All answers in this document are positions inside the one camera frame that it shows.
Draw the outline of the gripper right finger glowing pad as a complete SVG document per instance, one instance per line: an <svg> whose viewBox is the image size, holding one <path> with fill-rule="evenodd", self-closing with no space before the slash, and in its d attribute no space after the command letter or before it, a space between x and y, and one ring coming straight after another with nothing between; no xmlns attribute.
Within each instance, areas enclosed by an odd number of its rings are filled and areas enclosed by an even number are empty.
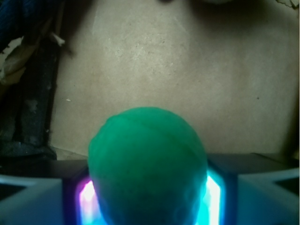
<svg viewBox="0 0 300 225"><path fill-rule="evenodd" d="M208 155L201 225L298 225L300 162L280 154Z"/></svg>

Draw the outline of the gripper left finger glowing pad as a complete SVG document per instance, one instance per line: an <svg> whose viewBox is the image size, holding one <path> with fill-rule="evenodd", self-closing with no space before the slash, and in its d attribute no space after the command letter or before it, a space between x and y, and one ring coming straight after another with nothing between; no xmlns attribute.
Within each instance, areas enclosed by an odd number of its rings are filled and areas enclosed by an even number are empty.
<svg viewBox="0 0 300 225"><path fill-rule="evenodd" d="M2 225L98 225L86 160L0 163Z"/></svg>

